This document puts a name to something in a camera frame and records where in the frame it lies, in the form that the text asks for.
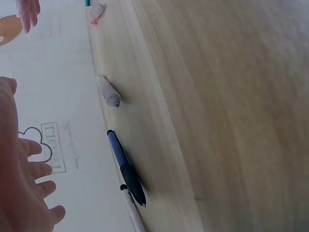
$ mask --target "white pen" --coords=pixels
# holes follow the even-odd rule
[[[121,185],[120,190],[123,192],[125,201],[126,201],[126,207],[129,211],[134,229],[136,232],[148,232],[146,225],[144,224],[143,220],[141,219],[140,213],[134,203],[134,200],[131,196],[131,193],[128,191],[126,185]]]
[[[97,76],[96,81],[107,105],[110,107],[118,108],[121,102],[121,96],[116,91],[116,89],[110,83],[108,83],[104,76]]]

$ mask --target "orange shape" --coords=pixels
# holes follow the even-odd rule
[[[0,46],[15,39],[21,32],[22,28],[21,21],[16,15],[0,18],[0,37],[3,37]]]

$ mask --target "fingernail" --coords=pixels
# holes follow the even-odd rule
[[[18,7],[17,7],[17,14],[16,14],[16,17],[17,17],[17,18],[20,18],[22,15],[23,15],[22,7],[21,7],[21,6],[18,6]]]

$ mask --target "human hand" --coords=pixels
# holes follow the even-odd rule
[[[0,231],[51,232],[65,209],[48,209],[44,198],[53,193],[53,181],[39,184],[35,179],[50,175],[52,168],[42,162],[28,162],[40,154],[39,143],[18,138],[18,118],[14,100],[16,81],[0,77]]]
[[[15,0],[17,6],[17,17],[20,18],[23,29],[26,33],[38,23],[37,15],[40,13],[39,0]]]

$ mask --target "wooden table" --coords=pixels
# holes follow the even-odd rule
[[[151,232],[309,231],[309,2],[93,0]]]

